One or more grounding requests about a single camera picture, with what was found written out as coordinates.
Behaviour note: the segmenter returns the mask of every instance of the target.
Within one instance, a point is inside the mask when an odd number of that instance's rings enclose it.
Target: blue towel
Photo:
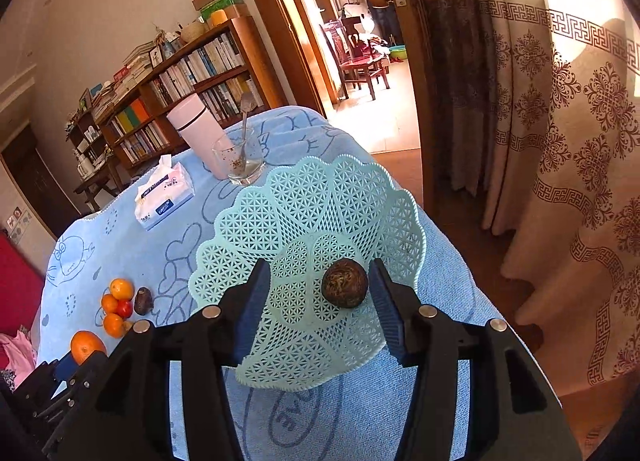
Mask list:
[[[372,161],[349,134],[331,127],[310,109],[275,109],[250,118],[250,125],[260,134],[267,170],[293,165],[308,155],[326,162],[339,154]],[[60,237],[42,295],[38,362],[62,358],[71,337],[81,329],[95,332],[107,349],[113,350],[117,340],[108,337],[100,325],[100,297],[116,277],[151,289],[155,307],[150,319],[156,326],[190,316],[195,304],[187,282],[196,267],[196,249],[213,237],[216,215],[232,205],[239,187],[216,180],[190,150],[175,156],[176,161],[190,173],[195,196],[153,229],[143,230],[134,218],[137,186],[146,182],[147,173],[103,212],[76,221]],[[264,184],[264,177],[258,184]],[[422,211],[420,223],[427,237],[418,281],[420,300],[465,322],[483,325],[499,316],[474,284],[462,257]],[[245,459],[386,461],[393,459],[398,449],[415,368],[399,367],[384,348],[363,367],[300,393],[248,388],[236,382],[231,369],[226,370],[225,380]],[[466,362],[460,362],[459,380],[452,459],[465,450],[469,405]],[[170,416],[175,456],[188,459],[179,362],[173,362],[171,368]]]

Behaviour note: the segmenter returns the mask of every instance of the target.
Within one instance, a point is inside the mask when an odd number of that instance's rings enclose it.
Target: small orange fruit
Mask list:
[[[100,305],[105,313],[115,313],[118,309],[118,299],[113,297],[110,293],[106,293],[105,295],[102,295]]]
[[[102,351],[107,354],[107,348],[98,335],[91,331],[78,331],[71,339],[71,356],[73,356],[76,364],[80,365],[94,351]]]
[[[127,279],[113,279],[109,291],[118,300],[131,300],[133,298],[133,284]]]
[[[102,321],[102,326],[107,335],[114,338],[122,338],[124,336],[124,320],[120,315],[108,313]]]

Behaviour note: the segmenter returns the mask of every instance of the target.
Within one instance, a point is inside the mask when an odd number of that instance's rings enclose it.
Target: drinking glass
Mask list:
[[[264,155],[258,135],[254,129],[246,128],[242,139],[242,128],[234,129],[221,136],[213,144],[213,154],[231,183],[251,185],[264,169]]]

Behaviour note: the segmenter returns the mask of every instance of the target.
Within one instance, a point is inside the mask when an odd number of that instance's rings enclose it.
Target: silver bolt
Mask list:
[[[149,331],[151,327],[151,323],[148,320],[138,320],[135,324],[133,324],[133,331],[136,333],[146,333]]]
[[[423,304],[422,306],[420,306],[418,313],[420,313],[425,318],[433,318],[438,314],[438,310],[432,305]]]
[[[501,318],[492,318],[489,321],[489,325],[496,331],[498,332],[502,332],[502,331],[506,331],[507,329],[507,323],[502,320]]]
[[[222,310],[220,310],[220,308],[215,305],[207,306],[202,310],[202,316],[204,318],[216,318],[220,316],[220,313],[222,313]]]

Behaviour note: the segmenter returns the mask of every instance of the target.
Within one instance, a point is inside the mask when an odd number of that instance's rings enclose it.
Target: spoon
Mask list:
[[[246,142],[246,115],[258,106],[254,96],[251,93],[242,93],[240,97],[240,111],[242,112],[242,147],[240,147],[240,157],[238,159],[238,168],[244,170],[246,168],[246,153],[244,152],[244,144]]]

